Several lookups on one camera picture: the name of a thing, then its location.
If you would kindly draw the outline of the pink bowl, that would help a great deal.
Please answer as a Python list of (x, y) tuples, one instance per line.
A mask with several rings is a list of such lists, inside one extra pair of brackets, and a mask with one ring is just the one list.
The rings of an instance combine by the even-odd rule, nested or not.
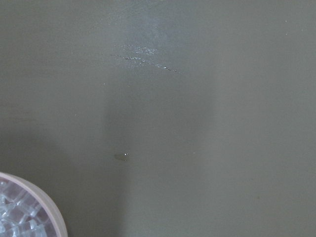
[(55, 204), (55, 202), (51, 199), (51, 197), (46, 192), (44, 192), (41, 188), (39, 188), (35, 184), (21, 177), (14, 176), (12, 174), (1, 172), (0, 177), (17, 184), (22, 189), (30, 193), (46, 211), (48, 217), (50, 218), (54, 226), (56, 236), (68, 237), (68, 231), (66, 228), (64, 218), (59, 208)]

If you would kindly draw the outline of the pile of clear ice cubes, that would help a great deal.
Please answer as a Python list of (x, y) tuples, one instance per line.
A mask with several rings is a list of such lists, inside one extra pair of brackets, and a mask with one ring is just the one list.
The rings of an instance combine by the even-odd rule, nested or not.
[(55, 237), (57, 233), (42, 205), (16, 183), (0, 180), (0, 235)]

